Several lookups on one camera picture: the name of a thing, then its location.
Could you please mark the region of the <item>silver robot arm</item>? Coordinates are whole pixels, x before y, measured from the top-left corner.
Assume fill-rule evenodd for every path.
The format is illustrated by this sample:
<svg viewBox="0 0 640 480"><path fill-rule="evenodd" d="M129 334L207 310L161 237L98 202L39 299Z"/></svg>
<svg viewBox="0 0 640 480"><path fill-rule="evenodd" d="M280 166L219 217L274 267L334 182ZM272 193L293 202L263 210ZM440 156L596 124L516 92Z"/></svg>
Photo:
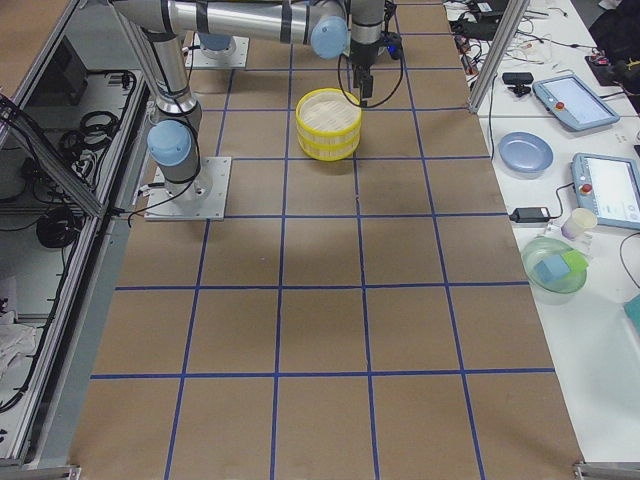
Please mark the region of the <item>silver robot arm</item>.
<svg viewBox="0 0 640 480"><path fill-rule="evenodd" d="M358 91L354 105L373 108L378 56L404 59L399 34L389 23L391 1L115 1L145 75L157 88L162 119L199 119L190 89L191 68L246 65L252 39L310 46L325 60L348 60Z"/></svg>

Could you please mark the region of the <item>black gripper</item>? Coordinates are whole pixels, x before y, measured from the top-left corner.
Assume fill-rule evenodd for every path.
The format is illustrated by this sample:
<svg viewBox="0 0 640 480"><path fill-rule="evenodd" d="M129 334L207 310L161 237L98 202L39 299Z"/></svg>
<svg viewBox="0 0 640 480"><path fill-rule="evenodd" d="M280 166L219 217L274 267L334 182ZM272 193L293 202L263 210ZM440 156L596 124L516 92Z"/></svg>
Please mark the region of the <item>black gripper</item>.
<svg viewBox="0 0 640 480"><path fill-rule="evenodd" d="M373 44L374 60L383 53L388 53L392 60L399 61L403 58L402 37L396 32L383 31L380 38ZM352 67L353 86L359 87L360 98L370 99L373 95L373 76L370 73L362 73L359 66Z"/></svg>

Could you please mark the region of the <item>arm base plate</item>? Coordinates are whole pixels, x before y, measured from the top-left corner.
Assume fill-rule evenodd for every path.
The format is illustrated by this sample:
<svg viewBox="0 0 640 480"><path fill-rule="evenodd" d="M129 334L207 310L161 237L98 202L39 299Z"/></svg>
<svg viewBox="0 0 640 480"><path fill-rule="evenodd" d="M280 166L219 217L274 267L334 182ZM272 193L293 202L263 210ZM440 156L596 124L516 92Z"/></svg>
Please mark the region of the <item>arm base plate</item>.
<svg viewBox="0 0 640 480"><path fill-rule="evenodd" d="M162 183L150 190L149 208L144 211L148 221L221 221L225 217L231 176L230 157L203 157L201 170L185 193L185 186L166 183L159 167L153 182Z"/></svg>
<svg viewBox="0 0 640 480"><path fill-rule="evenodd" d="M205 35L201 40L198 34L185 49L185 66L192 70L231 70L244 69L247 64L249 39L245 37Z"/></svg>

